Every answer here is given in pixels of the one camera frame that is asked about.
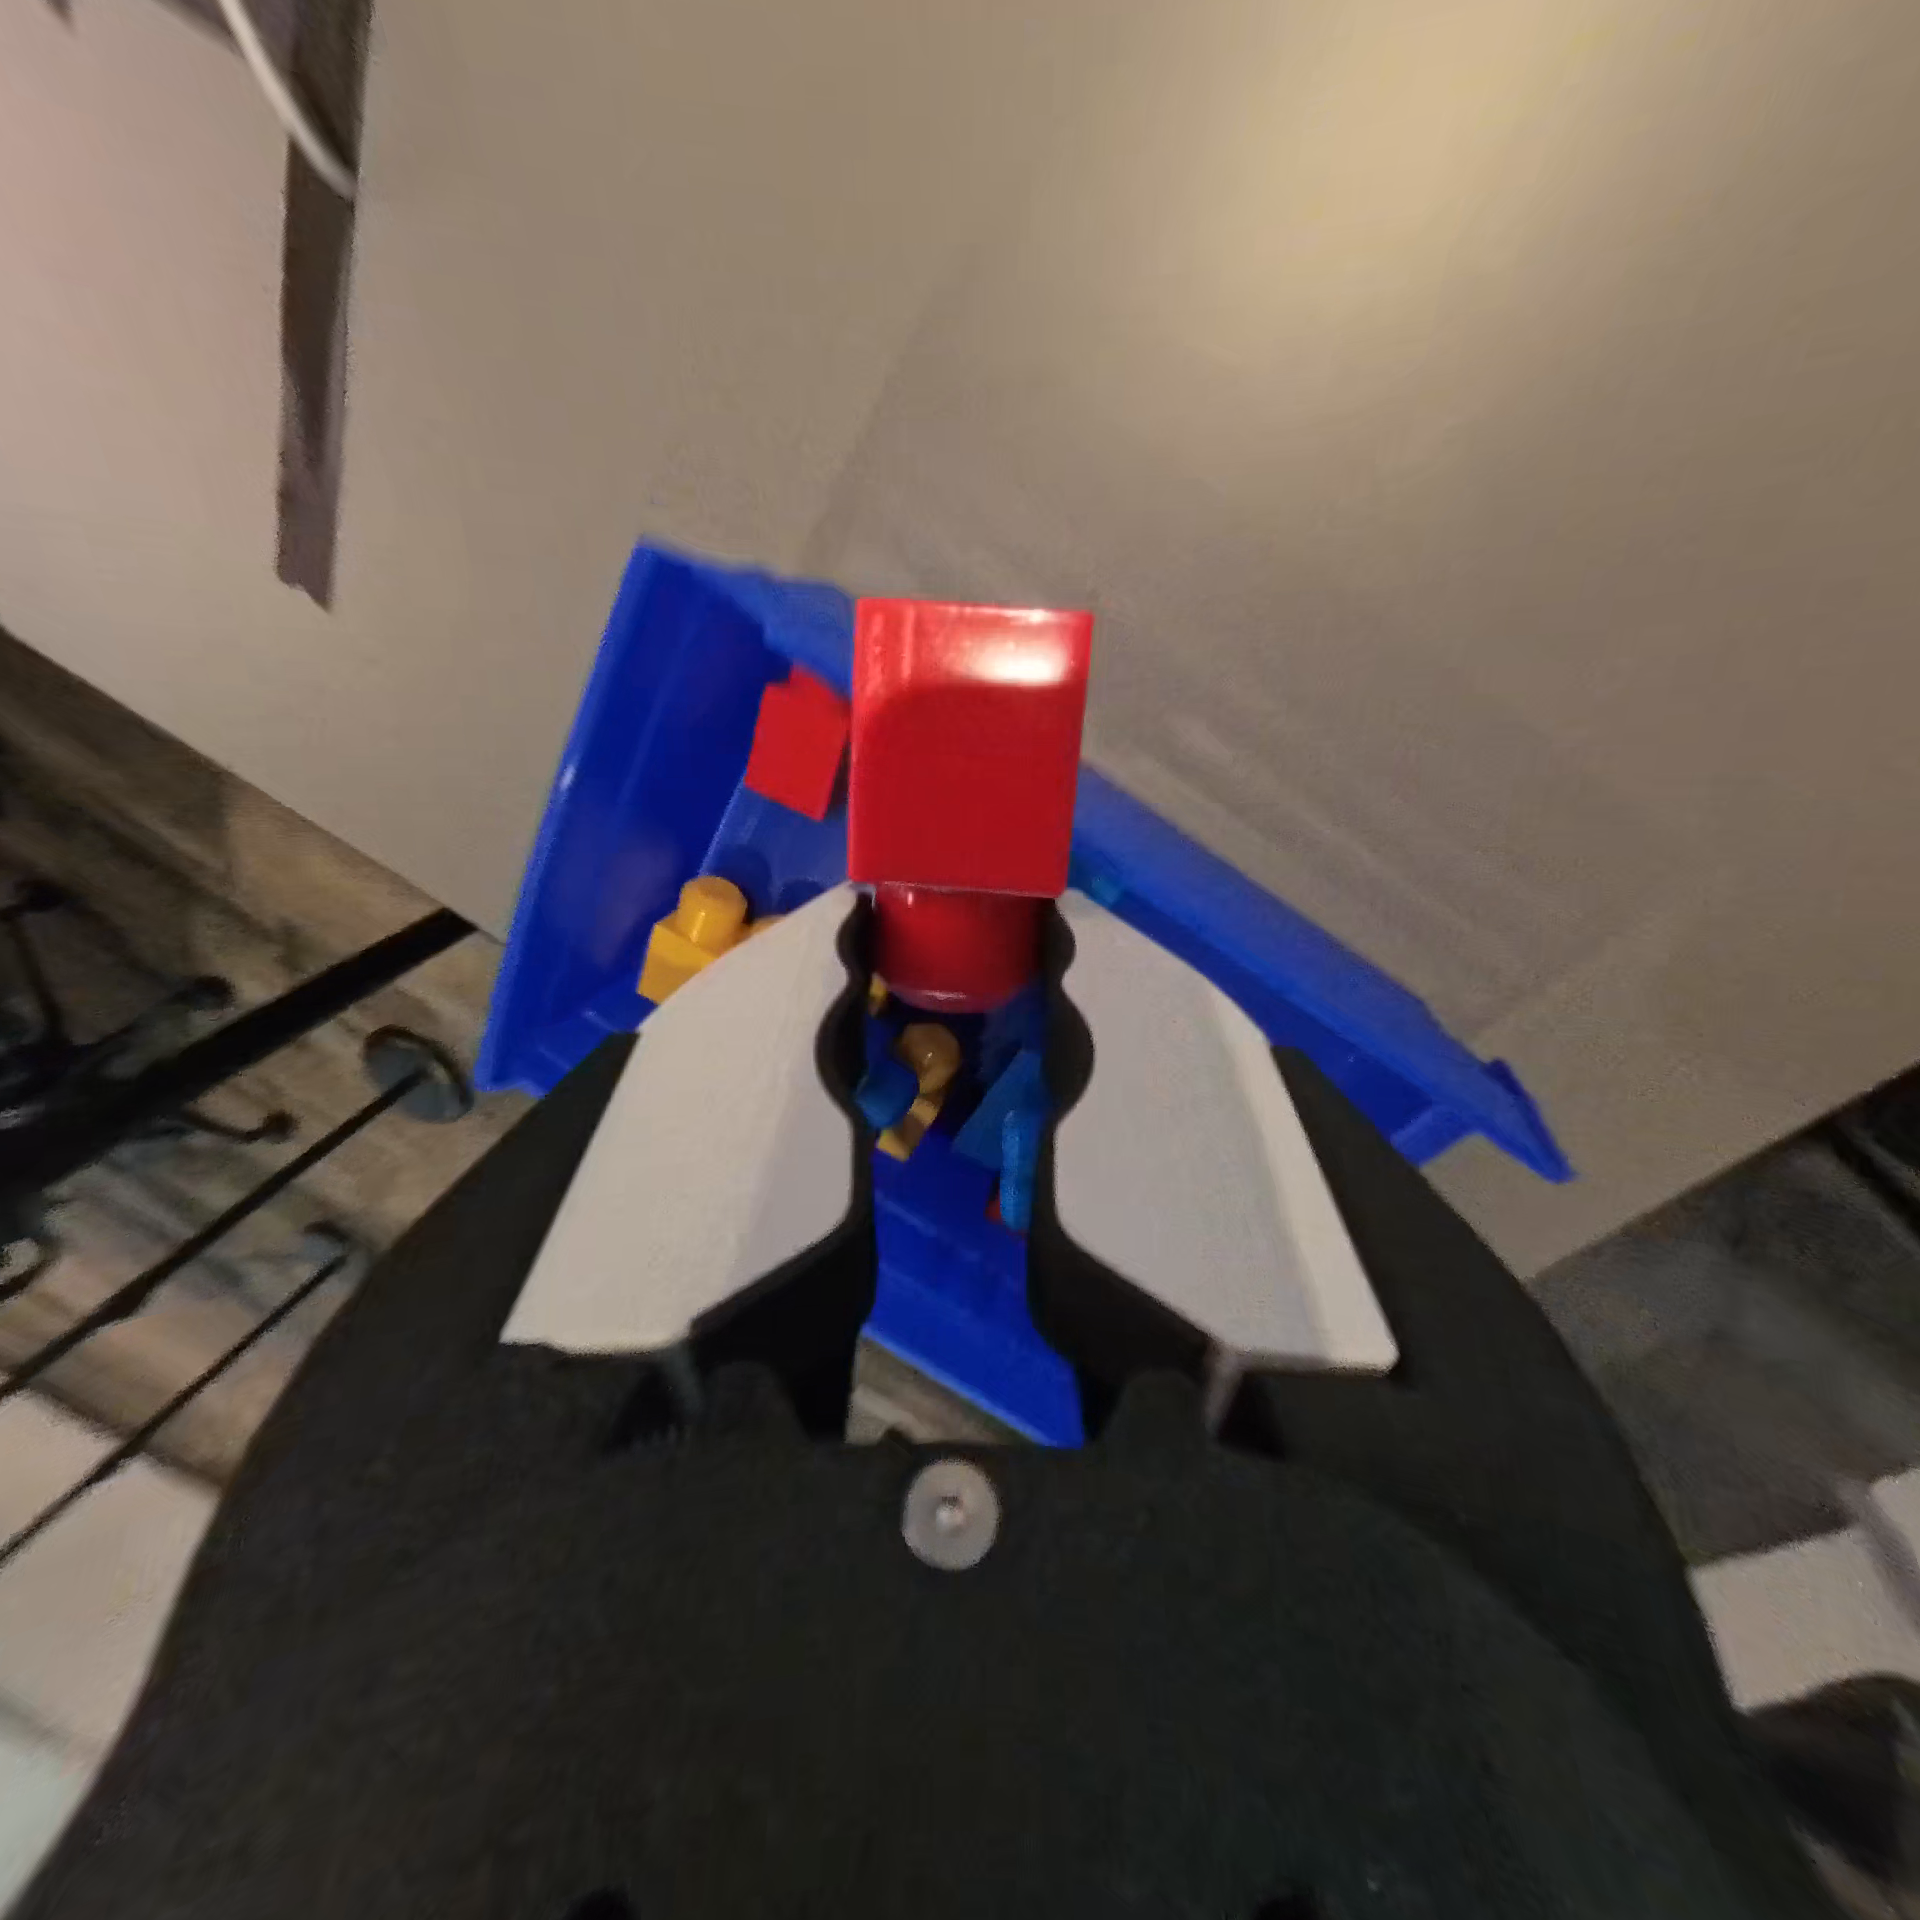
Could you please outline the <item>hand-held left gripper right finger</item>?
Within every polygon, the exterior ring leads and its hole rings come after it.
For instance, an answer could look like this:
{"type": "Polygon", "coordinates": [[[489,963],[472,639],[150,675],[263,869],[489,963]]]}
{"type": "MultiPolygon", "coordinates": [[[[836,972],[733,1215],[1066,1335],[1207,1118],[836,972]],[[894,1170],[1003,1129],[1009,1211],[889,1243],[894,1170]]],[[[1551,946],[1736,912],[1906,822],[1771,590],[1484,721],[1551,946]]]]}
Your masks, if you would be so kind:
{"type": "Polygon", "coordinates": [[[1214,1423],[1246,1380],[1389,1376],[1396,1336],[1254,1020],[1084,893],[1045,963],[1030,1310],[1084,1404],[1164,1371],[1214,1423]]]}

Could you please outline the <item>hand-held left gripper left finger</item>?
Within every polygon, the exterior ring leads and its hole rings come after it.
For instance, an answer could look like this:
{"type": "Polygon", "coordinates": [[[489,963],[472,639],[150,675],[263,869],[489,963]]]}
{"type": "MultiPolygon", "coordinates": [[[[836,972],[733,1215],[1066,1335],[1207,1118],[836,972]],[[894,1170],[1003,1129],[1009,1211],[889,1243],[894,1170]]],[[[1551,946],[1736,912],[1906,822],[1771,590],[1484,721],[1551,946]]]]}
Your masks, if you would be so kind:
{"type": "Polygon", "coordinates": [[[875,1302],[865,1066],[866,900],[804,904],[644,1020],[501,1342],[636,1356],[684,1412],[722,1369],[800,1418],[850,1412],[875,1302]]]}

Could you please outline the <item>blue plastic bin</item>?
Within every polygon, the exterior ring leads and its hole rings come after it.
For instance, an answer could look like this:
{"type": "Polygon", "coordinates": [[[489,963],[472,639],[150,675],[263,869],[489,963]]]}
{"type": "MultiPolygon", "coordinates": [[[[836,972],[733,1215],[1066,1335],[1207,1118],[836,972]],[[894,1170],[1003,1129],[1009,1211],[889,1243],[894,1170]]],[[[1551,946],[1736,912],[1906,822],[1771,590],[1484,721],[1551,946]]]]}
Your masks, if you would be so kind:
{"type": "MultiPolygon", "coordinates": [[[[483,1089],[543,1098],[652,1017],[644,951],[691,877],[725,877],[750,919],[846,877],[842,801],[785,804],[756,735],[770,689],[779,721],[804,699],[827,709],[825,689],[839,703],[852,636],[855,606],[825,583],[631,552],[523,869],[477,1048],[483,1089]]],[[[1069,885],[1194,963],[1269,1041],[1308,1053],[1406,1162],[1484,1138],[1547,1182],[1572,1180],[1510,1067],[1090,765],[1069,885]]],[[[875,1175],[866,1335],[1015,1432],[1074,1443],[1068,1365],[1030,1328],[1015,1234],[987,1219],[998,1135],[981,1142],[981,1162],[928,1142],[875,1175]]]]}

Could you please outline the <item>red mega block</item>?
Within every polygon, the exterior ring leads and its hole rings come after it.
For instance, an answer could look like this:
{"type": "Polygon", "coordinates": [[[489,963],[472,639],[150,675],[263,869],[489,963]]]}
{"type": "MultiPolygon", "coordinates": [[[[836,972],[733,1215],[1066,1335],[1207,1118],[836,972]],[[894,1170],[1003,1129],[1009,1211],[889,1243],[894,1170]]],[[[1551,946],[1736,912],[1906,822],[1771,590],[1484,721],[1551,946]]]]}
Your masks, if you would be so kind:
{"type": "Polygon", "coordinates": [[[1090,610],[855,604],[850,880],[906,1006],[986,1014],[1038,972],[1069,880],[1091,636],[1090,610]]]}

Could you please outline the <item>black tripod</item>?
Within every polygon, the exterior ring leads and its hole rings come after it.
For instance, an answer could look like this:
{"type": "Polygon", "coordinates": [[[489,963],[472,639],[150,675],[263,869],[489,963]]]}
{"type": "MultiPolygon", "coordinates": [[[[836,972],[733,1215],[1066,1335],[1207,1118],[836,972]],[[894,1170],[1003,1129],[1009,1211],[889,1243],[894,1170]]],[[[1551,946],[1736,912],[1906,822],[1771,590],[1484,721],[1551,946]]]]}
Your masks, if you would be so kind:
{"type": "MultiPolygon", "coordinates": [[[[5,954],[33,1011],[31,1027],[5,1035],[5,1307],[21,1302],[60,1257],[50,1208],[62,1185],[137,1142],[292,1141],[298,1124],[291,1112],[271,1109],[238,1126],[208,1117],[202,1100],[313,1038],[472,934],[470,923],[437,908],[244,1013],[235,1013],[229,983],[206,973],[166,989],[141,1017],[108,1035],[81,1038],[70,1027],[33,938],[35,921],[66,912],[73,904],[70,893],[39,877],[17,885],[5,900],[5,954]]],[[[223,1249],[229,1234],[263,1215],[268,1204],[291,1196],[309,1173],[374,1124],[403,1117],[420,1126],[452,1126],[472,1112],[472,1080],[437,1041],[382,1025],[359,1048],[369,1095],[166,1254],[110,1285],[97,1305],[85,1307],[29,1356],[9,1358],[6,1404],[100,1336],[131,1324],[161,1288],[223,1249]]]]}

